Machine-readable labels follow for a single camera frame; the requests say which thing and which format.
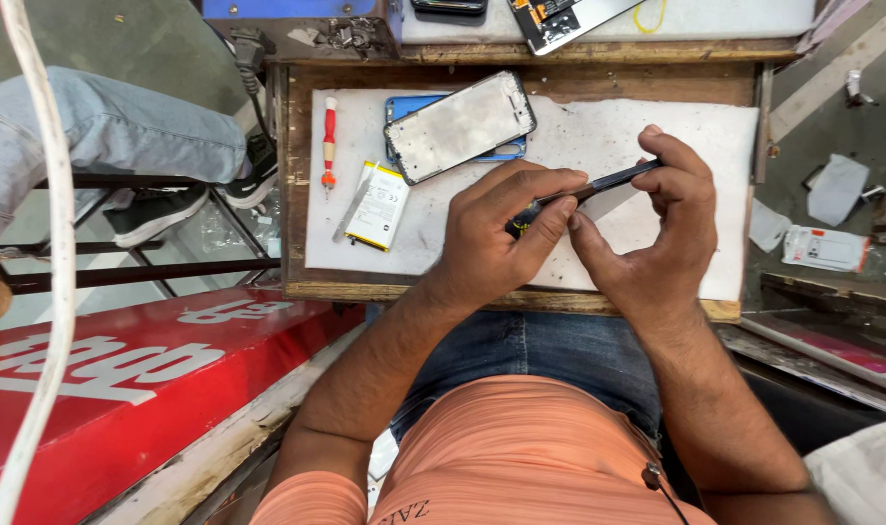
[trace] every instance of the hand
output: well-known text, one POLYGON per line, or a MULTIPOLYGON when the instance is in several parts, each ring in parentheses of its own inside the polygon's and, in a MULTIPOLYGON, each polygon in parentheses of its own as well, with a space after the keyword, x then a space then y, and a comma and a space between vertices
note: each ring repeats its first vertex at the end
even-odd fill
POLYGON ((534 198, 588 180, 581 171, 509 161, 453 197, 443 256, 425 280, 435 299, 474 311, 530 282, 562 237, 577 200, 550 203, 517 241, 504 225, 534 198))
POLYGON ((698 287, 718 244, 712 172, 693 149, 650 125, 641 148, 666 167, 636 177, 660 216, 657 242, 616 255, 589 218, 576 213, 569 229, 573 248, 589 276, 627 317, 638 335, 655 326, 680 327, 698 320, 698 287))

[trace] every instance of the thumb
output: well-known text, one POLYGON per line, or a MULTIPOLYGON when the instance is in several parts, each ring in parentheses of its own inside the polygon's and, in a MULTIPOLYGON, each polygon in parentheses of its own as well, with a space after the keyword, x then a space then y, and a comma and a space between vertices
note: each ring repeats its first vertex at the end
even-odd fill
POLYGON ((613 275, 621 257, 614 253, 594 222, 576 212, 569 220, 569 237, 579 261, 589 270, 589 276, 599 289, 600 280, 615 279, 613 275))
POLYGON ((538 261, 545 260, 562 238, 566 231, 566 221, 577 205, 576 197, 563 197, 547 205, 520 236, 515 244, 516 249, 530 254, 530 257, 538 261))

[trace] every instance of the black power cord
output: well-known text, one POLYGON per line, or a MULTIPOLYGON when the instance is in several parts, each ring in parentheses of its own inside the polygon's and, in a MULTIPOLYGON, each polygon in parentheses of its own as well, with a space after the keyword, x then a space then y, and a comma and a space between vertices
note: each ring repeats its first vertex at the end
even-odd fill
POLYGON ((258 74, 262 70, 264 55, 276 53, 277 48, 275 48, 274 42, 258 29, 233 29, 231 36, 235 41, 236 67, 239 68, 242 85, 245 86, 245 92, 249 94, 251 105, 255 108, 255 117, 258 118, 258 125, 262 128, 264 139, 272 148, 276 149, 277 142, 268 131, 264 115, 262 115, 261 103, 258 102, 258 91, 260 90, 258 74))
POLYGON ((660 467, 656 463, 651 461, 647 461, 647 468, 641 472, 641 479, 643 479, 643 483, 647 485, 647 489, 656 491, 662 490, 663 495, 667 497, 667 501, 670 502, 670 505, 676 509, 676 514, 679 515, 679 519, 682 519, 683 525, 689 525, 689 522, 682 515, 682 510, 680 510, 679 506, 676 505, 676 502, 670 498, 670 495, 667 493, 667 490, 663 488, 663 484, 660 483, 660 467))

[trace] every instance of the white shoe sole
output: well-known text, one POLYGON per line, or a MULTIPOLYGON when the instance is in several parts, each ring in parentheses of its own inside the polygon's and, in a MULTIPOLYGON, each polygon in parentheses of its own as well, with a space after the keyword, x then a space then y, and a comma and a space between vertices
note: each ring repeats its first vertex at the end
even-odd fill
POLYGON ((229 206, 231 206, 232 208, 253 209, 256 206, 260 205, 264 200, 264 197, 267 197, 267 195, 271 193, 271 189, 274 187, 275 182, 278 182, 277 173, 268 177, 265 182, 259 184, 258 188, 255 188, 255 191, 252 192, 251 195, 249 195, 248 197, 239 199, 226 194, 226 202, 229 203, 229 206))
POLYGON ((209 198, 209 188, 203 192, 203 195, 201 195, 200 198, 193 201, 190 208, 182 209, 177 213, 172 213, 164 217, 159 217, 153 221, 145 222, 129 233, 116 233, 115 236, 112 237, 112 242, 119 247, 135 247, 154 237, 158 233, 164 232, 174 224, 191 217, 194 213, 203 208, 207 198, 209 198))

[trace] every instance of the workbench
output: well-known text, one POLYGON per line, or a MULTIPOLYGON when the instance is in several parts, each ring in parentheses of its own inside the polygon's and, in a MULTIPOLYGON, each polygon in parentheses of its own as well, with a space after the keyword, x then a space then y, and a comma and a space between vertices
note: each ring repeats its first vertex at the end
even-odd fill
MULTIPOLYGON (((760 107, 752 184, 762 180, 772 70, 792 61, 796 37, 710 41, 573 42, 538 58, 510 43, 405 45, 393 62, 293 61, 271 67, 278 162, 281 166, 282 282, 285 297, 348 303, 391 303, 418 277, 307 268, 313 91, 316 89, 457 90, 510 68, 530 93, 550 79, 560 103, 625 98, 760 107), (613 71, 614 81, 609 81, 613 71)), ((710 319, 740 322, 740 301, 702 301, 710 319)), ((600 292, 523 287, 487 309, 594 315, 619 312, 600 292)))

